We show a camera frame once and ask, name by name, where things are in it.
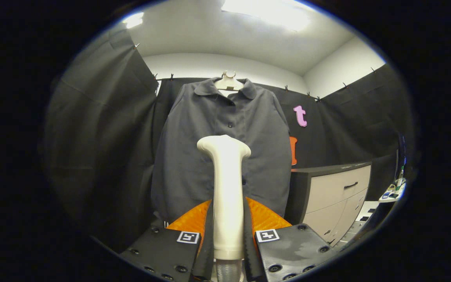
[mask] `clothes hanger hook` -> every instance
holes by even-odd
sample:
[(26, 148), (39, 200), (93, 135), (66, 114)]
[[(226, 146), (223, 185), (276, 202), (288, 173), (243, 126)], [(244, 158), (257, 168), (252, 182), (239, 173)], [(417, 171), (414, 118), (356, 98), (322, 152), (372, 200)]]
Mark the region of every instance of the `clothes hanger hook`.
[(224, 74), (225, 74), (225, 76), (227, 76), (227, 77), (229, 77), (229, 78), (233, 78), (233, 77), (235, 77), (235, 76), (236, 76), (236, 71), (234, 71), (234, 75), (233, 75), (233, 76), (229, 76), (229, 75), (227, 75), (227, 71), (224, 71)]

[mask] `white ceiling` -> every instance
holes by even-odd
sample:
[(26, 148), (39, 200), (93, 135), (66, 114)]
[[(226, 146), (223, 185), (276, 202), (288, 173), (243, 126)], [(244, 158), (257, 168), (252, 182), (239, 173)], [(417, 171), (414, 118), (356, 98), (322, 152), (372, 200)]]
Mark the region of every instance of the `white ceiling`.
[(129, 30), (143, 57), (208, 53), (259, 61), (298, 75), (354, 37), (316, 11), (295, 32), (252, 16), (221, 11), (224, 0), (167, 0), (147, 7), (143, 23)]

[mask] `transparent tube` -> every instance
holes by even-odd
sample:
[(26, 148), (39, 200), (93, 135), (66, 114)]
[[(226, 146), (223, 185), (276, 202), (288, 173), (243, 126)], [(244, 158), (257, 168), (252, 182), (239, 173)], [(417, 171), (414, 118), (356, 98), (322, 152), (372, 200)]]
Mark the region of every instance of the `transparent tube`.
[(241, 259), (217, 259), (216, 267), (218, 282), (239, 282), (241, 278), (241, 266)]

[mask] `gray shirt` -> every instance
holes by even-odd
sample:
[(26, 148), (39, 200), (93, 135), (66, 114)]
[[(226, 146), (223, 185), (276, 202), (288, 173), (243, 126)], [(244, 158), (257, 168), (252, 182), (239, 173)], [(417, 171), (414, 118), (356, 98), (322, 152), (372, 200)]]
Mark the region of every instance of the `gray shirt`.
[(272, 91), (238, 79), (244, 87), (226, 97), (213, 84), (220, 77), (185, 84), (163, 127), (152, 177), (156, 215), (173, 222), (213, 198), (213, 162), (197, 149), (199, 139), (228, 135), (248, 145), (243, 195), (284, 216), (292, 155), (286, 118)]

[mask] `purple letter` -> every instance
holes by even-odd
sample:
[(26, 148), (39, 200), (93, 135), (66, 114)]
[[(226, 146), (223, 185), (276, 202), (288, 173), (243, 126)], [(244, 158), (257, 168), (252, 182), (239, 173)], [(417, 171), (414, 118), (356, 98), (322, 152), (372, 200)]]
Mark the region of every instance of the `purple letter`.
[(297, 113), (297, 123), (299, 123), (301, 127), (306, 127), (307, 121), (304, 120), (304, 114), (306, 114), (306, 111), (302, 109), (302, 106), (293, 108), (293, 111)]

